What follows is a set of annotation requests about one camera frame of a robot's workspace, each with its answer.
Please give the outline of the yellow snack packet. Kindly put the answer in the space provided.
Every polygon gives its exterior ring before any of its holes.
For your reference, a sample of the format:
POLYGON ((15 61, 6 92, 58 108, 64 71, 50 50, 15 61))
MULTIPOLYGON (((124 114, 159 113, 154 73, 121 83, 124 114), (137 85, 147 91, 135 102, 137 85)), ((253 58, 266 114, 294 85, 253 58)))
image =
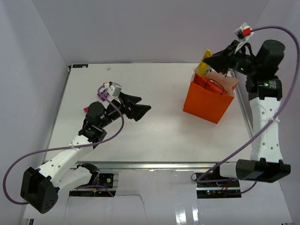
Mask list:
POLYGON ((211 56, 212 56, 211 50, 207 49, 198 66, 193 69, 196 75, 200 77, 206 77, 207 73, 211 71, 211 67, 204 62, 204 59, 209 58, 211 56))

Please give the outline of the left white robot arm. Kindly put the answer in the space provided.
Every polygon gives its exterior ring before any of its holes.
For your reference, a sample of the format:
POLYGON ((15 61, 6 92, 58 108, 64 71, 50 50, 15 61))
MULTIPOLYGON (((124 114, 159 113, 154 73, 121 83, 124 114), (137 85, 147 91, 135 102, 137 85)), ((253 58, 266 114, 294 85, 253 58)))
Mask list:
POLYGON ((127 117, 139 121, 150 109, 141 105, 141 97, 120 93, 108 106, 96 101, 88 106, 82 129, 66 149, 38 168, 29 167, 23 174, 21 197, 39 213, 45 214, 56 204, 63 191, 78 186, 94 187, 99 182, 98 168, 84 163, 71 167, 101 144, 107 134, 105 127, 127 117))

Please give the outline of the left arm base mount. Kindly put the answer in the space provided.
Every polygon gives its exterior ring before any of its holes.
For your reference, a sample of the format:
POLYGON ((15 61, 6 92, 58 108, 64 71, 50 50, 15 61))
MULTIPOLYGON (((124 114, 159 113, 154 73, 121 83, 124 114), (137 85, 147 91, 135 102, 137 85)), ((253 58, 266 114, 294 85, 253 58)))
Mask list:
POLYGON ((89 188, 75 189, 69 192, 73 197, 114 197, 116 190, 114 188, 114 174, 101 173, 98 183, 89 188))

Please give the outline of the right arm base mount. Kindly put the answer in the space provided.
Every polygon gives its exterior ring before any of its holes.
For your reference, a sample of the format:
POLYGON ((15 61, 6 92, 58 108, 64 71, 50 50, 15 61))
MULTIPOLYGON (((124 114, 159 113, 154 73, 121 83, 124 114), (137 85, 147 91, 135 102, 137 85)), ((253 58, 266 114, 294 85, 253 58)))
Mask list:
POLYGON ((197 178, 202 173, 195 172, 191 175, 191 180, 196 183, 196 194, 198 199, 221 199, 240 198, 241 189, 238 180, 199 183, 197 178))

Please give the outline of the red chips bag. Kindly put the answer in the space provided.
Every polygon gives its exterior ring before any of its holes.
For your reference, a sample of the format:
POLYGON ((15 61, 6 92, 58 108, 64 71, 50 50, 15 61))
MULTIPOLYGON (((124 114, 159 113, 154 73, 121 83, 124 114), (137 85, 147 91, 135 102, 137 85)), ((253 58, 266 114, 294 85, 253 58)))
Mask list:
POLYGON ((209 79, 207 77, 195 75, 193 82, 210 92, 213 92, 213 93, 216 93, 219 95, 227 94, 227 91, 225 90, 225 88, 214 79, 209 79))

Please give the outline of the left blue table label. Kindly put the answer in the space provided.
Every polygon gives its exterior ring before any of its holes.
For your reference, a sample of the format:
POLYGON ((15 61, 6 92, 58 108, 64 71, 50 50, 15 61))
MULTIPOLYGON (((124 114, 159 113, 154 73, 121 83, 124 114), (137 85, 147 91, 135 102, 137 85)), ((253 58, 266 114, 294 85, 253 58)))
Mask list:
POLYGON ((73 64, 72 68, 88 68, 88 64, 73 64))

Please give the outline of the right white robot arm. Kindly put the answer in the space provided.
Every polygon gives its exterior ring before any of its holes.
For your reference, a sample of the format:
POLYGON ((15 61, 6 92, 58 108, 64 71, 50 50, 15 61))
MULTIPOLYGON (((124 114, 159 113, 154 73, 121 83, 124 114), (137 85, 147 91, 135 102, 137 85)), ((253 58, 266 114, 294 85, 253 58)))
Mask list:
POLYGON ((203 61, 218 73, 229 69, 246 75, 246 90, 253 117, 252 152, 250 159, 235 163, 225 162, 212 174, 212 183, 224 186, 229 178, 273 183, 291 172, 283 162, 279 146, 276 112, 281 106, 282 83, 275 73, 284 57, 285 46, 276 40, 263 42, 257 55, 246 54, 249 43, 234 40, 224 50, 203 61))

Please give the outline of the purple candy bar wrapper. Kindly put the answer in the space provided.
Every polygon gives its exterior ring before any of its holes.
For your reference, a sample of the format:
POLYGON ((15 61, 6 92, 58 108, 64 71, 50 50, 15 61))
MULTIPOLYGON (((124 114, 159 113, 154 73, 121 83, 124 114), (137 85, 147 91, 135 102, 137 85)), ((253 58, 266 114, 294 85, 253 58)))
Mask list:
POLYGON ((107 99, 107 97, 109 96, 109 93, 108 93, 108 88, 109 88, 110 84, 109 83, 103 83, 102 86, 100 86, 97 90, 97 95, 99 96, 99 98, 102 100, 102 101, 105 101, 107 99))

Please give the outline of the orange paper bag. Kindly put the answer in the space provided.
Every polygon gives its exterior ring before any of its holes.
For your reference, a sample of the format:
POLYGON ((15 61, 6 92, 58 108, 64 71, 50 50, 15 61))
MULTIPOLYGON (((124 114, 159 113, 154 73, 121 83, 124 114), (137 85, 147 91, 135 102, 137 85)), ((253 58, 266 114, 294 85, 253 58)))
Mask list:
POLYGON ((217 124, 235 98, 234 90, 238 80, 231 76, 225 76, 217 72, 208 72, 206 77, 219 82, 227 91, 225 95, 219 95, 193 82, 195 73, 191 77, 183 111, 204 120, 217 124))

